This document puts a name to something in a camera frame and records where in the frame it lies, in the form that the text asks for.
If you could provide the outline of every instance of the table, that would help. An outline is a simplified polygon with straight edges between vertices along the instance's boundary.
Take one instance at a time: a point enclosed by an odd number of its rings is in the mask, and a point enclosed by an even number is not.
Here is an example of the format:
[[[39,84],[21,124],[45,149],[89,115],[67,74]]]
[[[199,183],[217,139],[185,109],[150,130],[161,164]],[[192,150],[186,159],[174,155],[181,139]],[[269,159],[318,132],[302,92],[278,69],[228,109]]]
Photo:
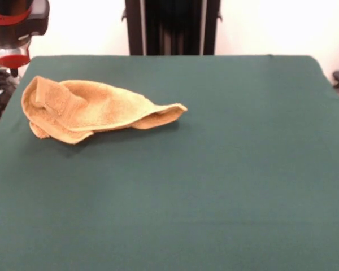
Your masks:
[[[35,75],[181,102],[178,122],[40,140]],[[34,58],[0,122],[0,271],[339,271],[339,97],[307,56]]]

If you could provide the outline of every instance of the black cylinder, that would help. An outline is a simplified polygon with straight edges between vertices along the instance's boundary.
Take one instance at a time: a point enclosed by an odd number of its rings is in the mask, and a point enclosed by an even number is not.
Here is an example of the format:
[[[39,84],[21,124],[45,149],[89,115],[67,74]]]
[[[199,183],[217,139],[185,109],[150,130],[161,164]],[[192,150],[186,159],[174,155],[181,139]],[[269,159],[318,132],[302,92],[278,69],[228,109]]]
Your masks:
[[[0,14],[6,16],[23,14],[32,3],[33,0],[0,0]]]

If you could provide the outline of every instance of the black metal stand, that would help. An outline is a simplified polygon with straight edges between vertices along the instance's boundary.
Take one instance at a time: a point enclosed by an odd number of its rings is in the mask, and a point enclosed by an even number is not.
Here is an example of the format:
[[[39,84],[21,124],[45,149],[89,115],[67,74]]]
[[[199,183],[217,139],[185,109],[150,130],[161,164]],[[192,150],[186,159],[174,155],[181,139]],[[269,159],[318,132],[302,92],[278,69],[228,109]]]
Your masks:
[[[203,1],[125,0],[130,54],[213,55],[220,0],[206,1],[203,52],[200,52]],[[143,22],[145,35],[142,35]]]

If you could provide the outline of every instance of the metal frame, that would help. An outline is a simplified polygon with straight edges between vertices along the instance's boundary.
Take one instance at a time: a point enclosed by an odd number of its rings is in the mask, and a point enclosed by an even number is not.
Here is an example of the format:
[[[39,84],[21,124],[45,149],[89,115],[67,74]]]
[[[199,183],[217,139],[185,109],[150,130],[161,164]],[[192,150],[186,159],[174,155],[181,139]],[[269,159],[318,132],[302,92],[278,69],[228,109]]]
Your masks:
[[[193,0],[194,9],[199,8],[198,1],[199,0]],[[187,33],[190,35],[189,38],[194,41],[193,43],[196,43],[196,46],[187,49],[187,52],[190,52],[188,53],[190,55],[214,55],[215,52],[216,26],[220,11],[220,0],[207,0],[206,3],[206,23],[203,25],[205,27],[205,35],[203,35],[203,30],[201,35],[200,21],[190,22],[195,29],[198,28],[198,35]],[[163,54],[162,51],[158,50],[159,41],[153,39],[153,36],[158,35],[159,33],[158,30],[150,26],[151,18],[149,18],[149,15],[146,14],[146,9],[144,9],[144,7],[148,7],[147,4],[146,0],[125,0],[130,55]],[[200,11],[199,17],[201,17],[201,15],[204,15],[202,10]]]

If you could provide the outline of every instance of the crumpled towel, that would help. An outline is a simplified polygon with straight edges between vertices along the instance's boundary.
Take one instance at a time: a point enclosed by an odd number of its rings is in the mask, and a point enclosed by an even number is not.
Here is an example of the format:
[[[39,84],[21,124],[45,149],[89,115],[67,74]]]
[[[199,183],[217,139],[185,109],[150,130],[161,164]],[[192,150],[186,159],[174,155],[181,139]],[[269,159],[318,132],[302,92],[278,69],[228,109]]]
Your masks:
[[[141,94],[100,82],[55,82],[41,76],[26,87],[21,105],[37,137],[69,144],[96,132],[161,126],[187,111],[182,104],[157,106]]]

